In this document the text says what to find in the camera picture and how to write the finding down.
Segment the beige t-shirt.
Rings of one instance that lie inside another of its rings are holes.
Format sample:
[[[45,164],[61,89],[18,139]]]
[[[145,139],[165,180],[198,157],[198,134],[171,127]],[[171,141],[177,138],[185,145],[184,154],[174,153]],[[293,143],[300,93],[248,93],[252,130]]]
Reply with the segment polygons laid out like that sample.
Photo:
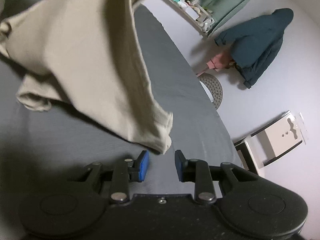
[[[143,0],[41,0],[1,21],[1,54],[27,70],[16,94],[33,111],[74,108],[159,153],[173,114],[155,100],[134,12]]]

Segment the white plastic bucket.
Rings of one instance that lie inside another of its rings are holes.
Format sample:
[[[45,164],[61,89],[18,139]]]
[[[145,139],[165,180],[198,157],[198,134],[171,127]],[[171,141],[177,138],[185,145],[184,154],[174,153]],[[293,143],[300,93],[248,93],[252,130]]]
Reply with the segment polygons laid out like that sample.
[[[200,84],[203,87],[203,89],[204,89],[205,93],[207,94],[207,96],[208,96],[209,100],[211,101],[211,103],[213,103],[214,102],[214,98],[213,98],[213,95],[212,95],[211,91],[208,89],[208,87],[202,81],[200,81]]]

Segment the round grey woven stool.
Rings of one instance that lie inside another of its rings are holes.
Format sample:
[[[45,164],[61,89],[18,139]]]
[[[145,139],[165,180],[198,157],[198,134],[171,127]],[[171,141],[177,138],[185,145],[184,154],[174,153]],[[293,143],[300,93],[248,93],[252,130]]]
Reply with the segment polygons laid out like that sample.
[[[212,104],[216,109],[218,109],[223,100],[223,90],[220,81],[215,76],[208,73],[200,75],[198,79],[211,91],[214,98],[214,102]]]

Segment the white black wooden chair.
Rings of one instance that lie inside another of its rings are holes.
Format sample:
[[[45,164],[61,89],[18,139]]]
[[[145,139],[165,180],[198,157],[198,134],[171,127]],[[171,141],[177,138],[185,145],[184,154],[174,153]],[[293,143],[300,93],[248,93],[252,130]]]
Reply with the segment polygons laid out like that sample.
[[[265,167],[304,143],[298,118],[286,111],[264,127],[234,143],[244,168],[261,177]]]

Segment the pink hanging garment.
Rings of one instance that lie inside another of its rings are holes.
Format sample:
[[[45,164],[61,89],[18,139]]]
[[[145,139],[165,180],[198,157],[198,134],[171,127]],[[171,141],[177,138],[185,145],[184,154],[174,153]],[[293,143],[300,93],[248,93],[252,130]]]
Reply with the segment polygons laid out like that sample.
[[[200,75],[204,74],[207,70],[214,70],[216,72],[219,72],[223,69],[228,69],[234,66],[235,61],[231,56],[230,49],[228,48],[212,57],[206,63],[206,67],[204,68],[204,70],[197,73],[196,76],[199,77]]]

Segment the dark teal hanging jacket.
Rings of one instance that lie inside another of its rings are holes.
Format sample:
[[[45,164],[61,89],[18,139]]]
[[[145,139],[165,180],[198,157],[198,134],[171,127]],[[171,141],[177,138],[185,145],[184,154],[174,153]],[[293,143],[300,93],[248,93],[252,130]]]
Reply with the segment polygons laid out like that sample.
[[[246,88],[255,85],[278,55],[293,17],[292,9],[277,9],[226,29],[214,39],[217,46],[229,45],[229,55]]]

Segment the curved windowsill shelf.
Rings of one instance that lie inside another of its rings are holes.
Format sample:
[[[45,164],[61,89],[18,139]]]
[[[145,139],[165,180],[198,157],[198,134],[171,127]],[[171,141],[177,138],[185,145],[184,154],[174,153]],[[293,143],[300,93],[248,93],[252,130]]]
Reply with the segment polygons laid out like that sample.
[[[163,1],[191,24],[203,37],[210,36],[214,19],[201,6],[189,4],[184,0],[180,0],[179,2],[173,0]]]

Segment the white wall socket strip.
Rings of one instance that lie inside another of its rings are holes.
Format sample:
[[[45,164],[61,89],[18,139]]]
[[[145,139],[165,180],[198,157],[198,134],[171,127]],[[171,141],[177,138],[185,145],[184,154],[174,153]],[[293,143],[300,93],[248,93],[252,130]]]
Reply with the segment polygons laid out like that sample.
[[[306,145],[306,143],[307,143],[307,141],[309,139],[308,130],[306,129],[305,120],[304,120],[304,117],[303,117],[301,112],[298,112],[296,114],[296,120],[297,120],[299,128],[300,128],[300,132],[301,132],[301,135],[302,135],[302,138],[303,138],[303,142]]]

